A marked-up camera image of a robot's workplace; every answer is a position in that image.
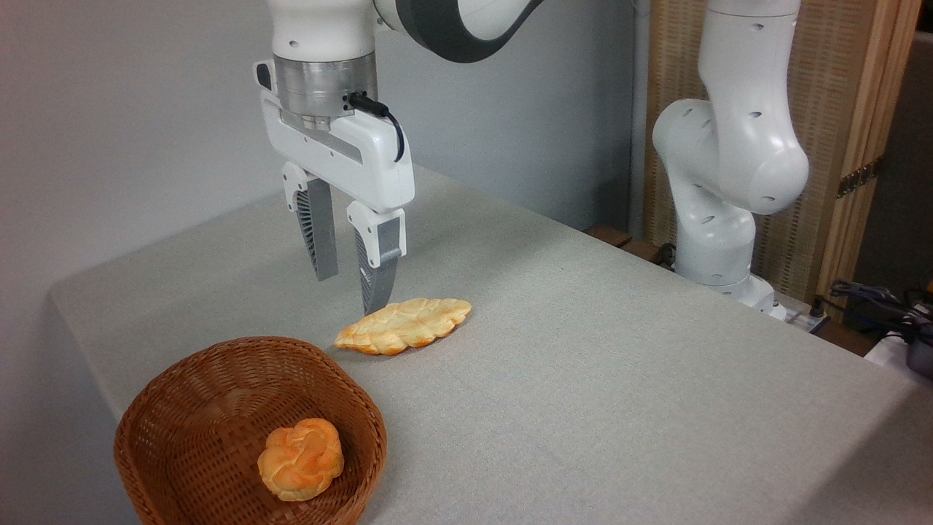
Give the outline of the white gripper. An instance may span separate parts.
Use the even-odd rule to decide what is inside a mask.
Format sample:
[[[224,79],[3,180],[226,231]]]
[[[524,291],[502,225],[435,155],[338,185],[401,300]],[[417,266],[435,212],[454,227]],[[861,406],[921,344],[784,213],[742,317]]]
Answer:
[[[378,98],[373,60],[254,63],[284,198],[318,281],[339,273],[331,185],[354,200],[354,229],[364,315],[387,306],[406,255],[405,211],[415,195],[413,161],[401,127],[357,101]]]

